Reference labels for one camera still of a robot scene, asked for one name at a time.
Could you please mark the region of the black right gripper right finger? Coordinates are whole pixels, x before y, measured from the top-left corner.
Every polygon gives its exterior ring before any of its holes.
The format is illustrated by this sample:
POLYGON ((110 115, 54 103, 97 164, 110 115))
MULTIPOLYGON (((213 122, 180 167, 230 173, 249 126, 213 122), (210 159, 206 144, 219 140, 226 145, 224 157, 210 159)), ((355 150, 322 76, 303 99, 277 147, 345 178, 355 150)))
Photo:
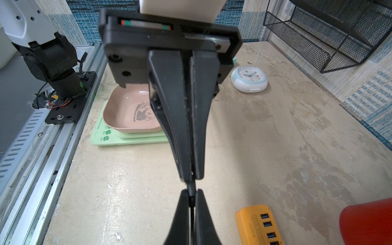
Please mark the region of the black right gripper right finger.
POLYGON ((215 230, 204 192, 198 189, 195 203, 195 233, 197 245, 221 245, 215 230))

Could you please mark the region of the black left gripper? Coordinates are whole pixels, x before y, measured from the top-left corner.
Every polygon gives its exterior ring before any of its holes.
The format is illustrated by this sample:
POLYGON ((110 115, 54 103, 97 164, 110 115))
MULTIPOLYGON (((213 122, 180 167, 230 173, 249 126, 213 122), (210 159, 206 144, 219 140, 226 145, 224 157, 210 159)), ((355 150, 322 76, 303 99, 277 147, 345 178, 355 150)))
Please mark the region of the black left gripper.
POLYGON ((181 181, 192 180, 181 53, 191 57, 190 85, 195 176, 204 178, 206 127, 218 85, 234 67, 243 41, 237 27, 103 8, 99 34, 116 83, 147 84, 181 181))

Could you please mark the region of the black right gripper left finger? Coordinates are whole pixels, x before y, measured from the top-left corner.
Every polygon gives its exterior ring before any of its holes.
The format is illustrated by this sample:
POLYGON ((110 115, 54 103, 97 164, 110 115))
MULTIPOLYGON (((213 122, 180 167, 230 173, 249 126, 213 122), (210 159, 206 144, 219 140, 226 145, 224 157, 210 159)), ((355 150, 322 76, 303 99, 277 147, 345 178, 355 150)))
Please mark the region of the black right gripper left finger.
POLYGON ((190 243, 189 195, 182 190, 175 215, 164 245, 189 245, 190 243))

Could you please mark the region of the orange power strip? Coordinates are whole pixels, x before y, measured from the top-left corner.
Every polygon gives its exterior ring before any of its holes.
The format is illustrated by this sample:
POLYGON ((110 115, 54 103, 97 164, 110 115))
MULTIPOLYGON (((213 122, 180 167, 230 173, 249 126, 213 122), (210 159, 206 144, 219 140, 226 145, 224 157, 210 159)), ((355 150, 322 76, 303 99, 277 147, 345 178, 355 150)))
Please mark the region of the orange power strip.
POLYGON ((283 245, 271 209, 264 204, 238 210, 236 223, 242 245, 283 245))

